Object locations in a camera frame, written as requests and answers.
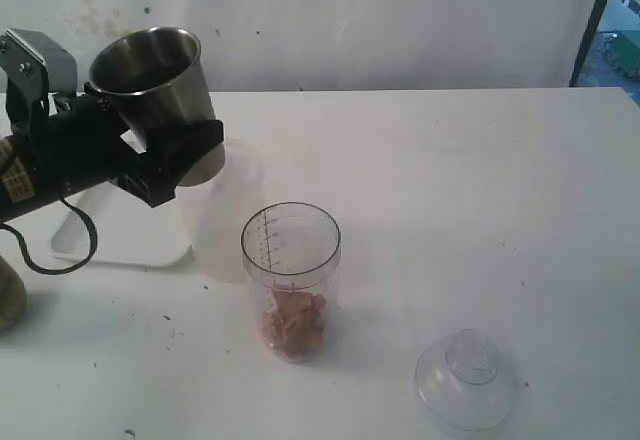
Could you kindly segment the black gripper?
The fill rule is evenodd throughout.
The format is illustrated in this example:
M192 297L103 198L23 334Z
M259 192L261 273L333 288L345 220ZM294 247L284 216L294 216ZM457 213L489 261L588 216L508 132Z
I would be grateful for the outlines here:
M35 208L104 182L157 207L175 198L176 186L201 185L223 169L220 120L148 129L146 153L138 153L121 138L128 127L104 94L89 81L83 92L55 94L56 113L31 121Z

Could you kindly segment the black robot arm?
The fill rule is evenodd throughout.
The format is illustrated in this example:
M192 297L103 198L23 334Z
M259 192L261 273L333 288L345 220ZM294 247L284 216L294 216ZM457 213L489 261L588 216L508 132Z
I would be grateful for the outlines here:
M70 99L49 115L15 84L5 101L12 133L1 140L1 218L18 218L61 198L109 182L150 207L175 197L187 172L224 139L223 124L154 128L144 152L122 136L128 126L94 94Z

